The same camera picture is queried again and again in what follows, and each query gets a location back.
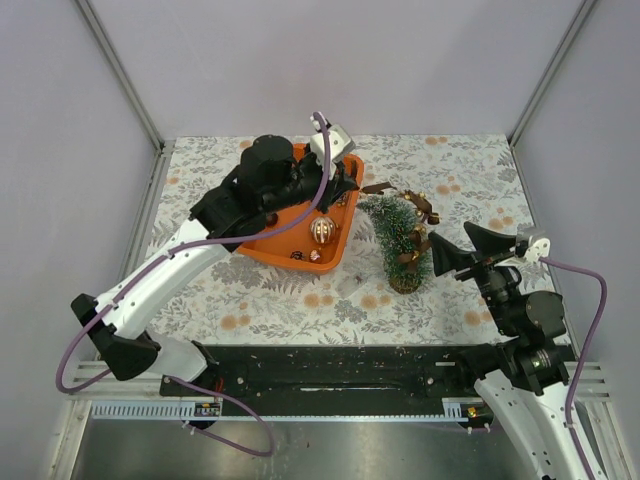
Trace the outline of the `orange plastic bin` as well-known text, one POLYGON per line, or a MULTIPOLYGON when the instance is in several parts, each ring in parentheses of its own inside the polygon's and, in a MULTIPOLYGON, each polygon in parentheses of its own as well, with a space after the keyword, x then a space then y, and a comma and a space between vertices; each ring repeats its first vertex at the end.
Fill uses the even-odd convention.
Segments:
POLYGON ((326 245, 312 237, 310 225, 322 213, 314 211, 294 228, 274 237, 245 242, 236 252, 263 264, 324 275, 336 268, 342 260, 353 223, 359 191, 348 192, 342 200, 330 207, 327 216, 338 226, 337 233, 326 245))

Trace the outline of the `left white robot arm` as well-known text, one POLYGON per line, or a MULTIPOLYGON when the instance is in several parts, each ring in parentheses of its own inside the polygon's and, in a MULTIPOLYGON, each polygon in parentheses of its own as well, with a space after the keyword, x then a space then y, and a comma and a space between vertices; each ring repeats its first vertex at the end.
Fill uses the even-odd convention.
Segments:
POLYGON ((289 222, 268 230, 269 218, 279 211, 304 204, 307 214, 327 212, 344 193, 356 190, 344 165, 354 147, 337 125, 311 136, 300 159, 282 136, 256 138, 221 184, 190 209, 177 231, 137 270, 97 297, 78 295, 71 308, 108 372, 119 381, 155 372, 182 379, 196 395, 212 391, 217 372, 203 350, 151 332, 149 322, 202 270, 246 242, 293 228, 289 222))

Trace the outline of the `small green christmas tree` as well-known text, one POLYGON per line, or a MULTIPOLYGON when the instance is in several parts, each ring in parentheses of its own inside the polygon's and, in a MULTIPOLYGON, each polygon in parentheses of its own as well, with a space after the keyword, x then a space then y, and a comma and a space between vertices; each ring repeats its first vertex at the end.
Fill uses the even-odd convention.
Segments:
POLYGON ((431 243, 414 209, 396 196, 367 196, 358 204, 372 224, 389 286, 416 292, 432 273, 431 243))

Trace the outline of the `clear plastic light piece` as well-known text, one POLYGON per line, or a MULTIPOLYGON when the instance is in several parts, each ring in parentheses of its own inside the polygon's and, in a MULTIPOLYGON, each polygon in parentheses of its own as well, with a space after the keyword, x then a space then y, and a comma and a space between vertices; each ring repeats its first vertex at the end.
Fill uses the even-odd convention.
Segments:
POLYGON ((349 275, 343 278, 335 287, 336 292, 342 298, 348 298, 354 294, 364 283, 366 278, 359 274, 349 275))

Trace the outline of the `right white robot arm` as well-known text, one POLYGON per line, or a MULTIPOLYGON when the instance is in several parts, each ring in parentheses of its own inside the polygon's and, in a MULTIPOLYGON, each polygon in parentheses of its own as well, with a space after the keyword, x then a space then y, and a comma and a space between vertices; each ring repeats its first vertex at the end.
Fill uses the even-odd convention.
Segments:
POLYGON ((563 298, 552 291, 524 294, 520 267, 545 262, 551 242, 537 230, 505 235, 464 225, 473 250, 431 232, 433 271, 475 282, 505 341, 464 349, 455 383, 479 395, 520 455, 528 479, 604 479, 575 411, 584 364, 568 370, 556 339, 566 334, 563 298))

